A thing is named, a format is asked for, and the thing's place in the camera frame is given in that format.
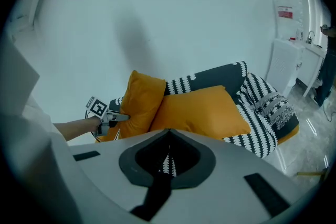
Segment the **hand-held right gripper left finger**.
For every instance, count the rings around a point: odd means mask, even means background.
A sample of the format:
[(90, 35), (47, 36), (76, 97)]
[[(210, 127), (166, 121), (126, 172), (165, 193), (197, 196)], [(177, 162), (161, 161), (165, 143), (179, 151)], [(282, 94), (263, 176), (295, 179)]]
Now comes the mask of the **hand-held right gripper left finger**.
[(113, 142), (71, 146), (91, 182), (121, 209), (154, 218), (171, 196), (169, 132), (159, 130)]

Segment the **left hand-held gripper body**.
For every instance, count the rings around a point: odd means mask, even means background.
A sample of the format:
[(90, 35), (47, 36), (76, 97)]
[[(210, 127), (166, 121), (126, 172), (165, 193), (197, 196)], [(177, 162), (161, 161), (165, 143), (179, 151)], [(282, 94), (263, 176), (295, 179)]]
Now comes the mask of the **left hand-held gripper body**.
[(116, 120), (116, 115), (113, 111), (109, 110), (109, 106), (101, 100), (91, 97), (86, 104), (85, 118), (95, 116), (99, 119), (100, 124), (92, 133), (93, 136), (106, 136), (112, 121)]

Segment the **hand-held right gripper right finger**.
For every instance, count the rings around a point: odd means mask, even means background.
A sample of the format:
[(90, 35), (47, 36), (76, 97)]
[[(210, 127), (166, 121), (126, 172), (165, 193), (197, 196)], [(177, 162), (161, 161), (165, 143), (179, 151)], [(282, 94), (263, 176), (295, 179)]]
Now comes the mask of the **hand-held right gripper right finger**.
[(316, 194), (246, 149), (191, 132), (183, 138), (209, 148), (211, 174), (194, 188), (174, 189), (153, 223), (295, 223)]

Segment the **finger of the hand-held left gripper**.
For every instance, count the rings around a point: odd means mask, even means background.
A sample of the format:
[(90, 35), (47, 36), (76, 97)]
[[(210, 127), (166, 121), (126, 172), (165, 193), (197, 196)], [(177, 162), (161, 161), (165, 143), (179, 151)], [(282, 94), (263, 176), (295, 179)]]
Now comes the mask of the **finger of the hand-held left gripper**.
[(129, 119), (130, 119), (130, 116), (127, 114), (109, 112), (109, 121), (121, 122), (121, 121), (127, 121)]

